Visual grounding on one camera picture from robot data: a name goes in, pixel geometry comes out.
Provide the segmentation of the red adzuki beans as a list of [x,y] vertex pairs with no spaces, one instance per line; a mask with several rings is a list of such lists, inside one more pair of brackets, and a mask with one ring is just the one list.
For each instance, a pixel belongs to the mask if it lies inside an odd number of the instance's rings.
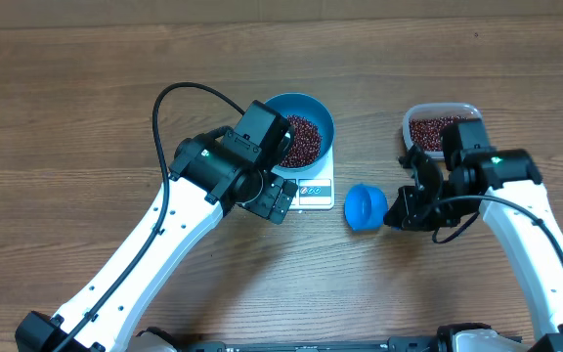
[[[294,140],[280,166],[299,168],[312,164],[319,157],[323,141],[317,125],[299,115],[289,115],[287,119],[294,129]],[[425,151],[438,152],[442,149],[440,131],[449,124],[464,119],[465,116],[462,115],[413,119],[409,122],[411,140]]]

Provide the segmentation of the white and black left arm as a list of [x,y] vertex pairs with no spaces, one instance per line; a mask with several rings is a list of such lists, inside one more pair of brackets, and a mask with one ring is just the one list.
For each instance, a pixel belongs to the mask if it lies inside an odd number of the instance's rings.
[[255,101],[236,127],[184,140],[136,228],[57,312],[30,312],[21,351],[124,351],[145,311],[188,252],[239,206],[274,224],[297,191],[273,173],[292,143],[289,121]]

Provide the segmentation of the blue plastic measuring scoop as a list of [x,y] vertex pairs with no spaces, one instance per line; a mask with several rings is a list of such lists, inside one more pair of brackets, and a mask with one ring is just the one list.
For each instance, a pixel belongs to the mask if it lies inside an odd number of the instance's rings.
[[348,192],[344,216],[354,232],[376,231],[384,225],[389,210],[386,195],[378,188],[358,184]]

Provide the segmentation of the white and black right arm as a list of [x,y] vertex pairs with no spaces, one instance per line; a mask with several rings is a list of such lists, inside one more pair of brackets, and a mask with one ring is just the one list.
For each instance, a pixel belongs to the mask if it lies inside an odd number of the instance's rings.
[[522,149],[494,148],[480,119],[454,122],[440,139],[444,168],[418,146],[400,157],[414,183],[399,189],[384,224],[461,234],[483,219],[523,291],[536,339],[531,350],[563,351],[563,234],[533,159]]

